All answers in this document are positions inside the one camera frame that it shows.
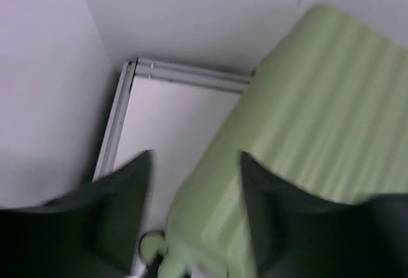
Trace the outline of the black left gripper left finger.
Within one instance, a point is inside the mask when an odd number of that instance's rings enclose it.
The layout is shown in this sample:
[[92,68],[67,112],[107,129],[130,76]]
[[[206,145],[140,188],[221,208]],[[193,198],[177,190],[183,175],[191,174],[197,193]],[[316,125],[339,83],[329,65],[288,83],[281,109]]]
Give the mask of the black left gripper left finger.
[[1,276],[128,276],[151,174],[146,150],[46,204],[2,208]]

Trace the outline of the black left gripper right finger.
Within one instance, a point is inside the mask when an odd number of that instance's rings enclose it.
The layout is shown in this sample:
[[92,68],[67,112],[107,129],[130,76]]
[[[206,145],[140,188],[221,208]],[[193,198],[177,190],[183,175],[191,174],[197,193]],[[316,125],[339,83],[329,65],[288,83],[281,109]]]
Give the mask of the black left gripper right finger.
[[258,277],[406,277],[407,195],[348,205],[311,194],[240,155]]

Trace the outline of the green hard-shell suitcase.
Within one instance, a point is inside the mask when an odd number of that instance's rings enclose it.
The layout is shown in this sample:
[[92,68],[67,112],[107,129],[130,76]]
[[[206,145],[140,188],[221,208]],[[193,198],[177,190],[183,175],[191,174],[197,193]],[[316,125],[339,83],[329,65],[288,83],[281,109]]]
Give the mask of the green hard-shell suitcase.
[[147,277],[258,277],[242,152],[337,203],[407,195],[407,49],[332,5],[309,8],[183,181],[165,230],[142,236]]

